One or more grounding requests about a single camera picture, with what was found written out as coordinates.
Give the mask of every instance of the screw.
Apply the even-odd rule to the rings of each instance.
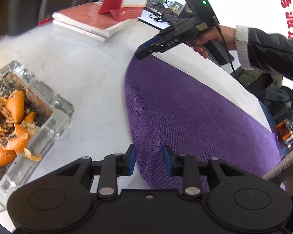
[[[114,193],[114,189],[111,187],[102,187],[99,190],[99,193],[102,195],[112,195]]]
[[[188,187],[185,189],[185,192],[189,195],[197,195],[201,192],[201,190],[197,187]]]

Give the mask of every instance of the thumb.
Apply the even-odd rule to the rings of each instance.
[[[218,32],[217,28],[213,27],[213,28],[208,29],[207,31],[199,34],[195,44],[196,45],[203,45],[210,40],[217,39],[218,35],[219,35],[219,32]]]

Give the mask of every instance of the amber liquid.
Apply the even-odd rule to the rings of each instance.
[[[284,121],[282,121],[276,126],[276,132],[279,138],[282,138],[283,141],[285,141],[291,136],[291,130],[286,126]]]

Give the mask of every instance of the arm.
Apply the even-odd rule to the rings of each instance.
[[[293,38],[237,26],[236,49],[242,68],[259,68],[293,80]]]

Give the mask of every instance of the fleece cuff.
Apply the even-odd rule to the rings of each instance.
[[[238,52],[241,67],[244,70],[252,70],[248,57],[248,27],[237,26],[236,28],[236,49]]]

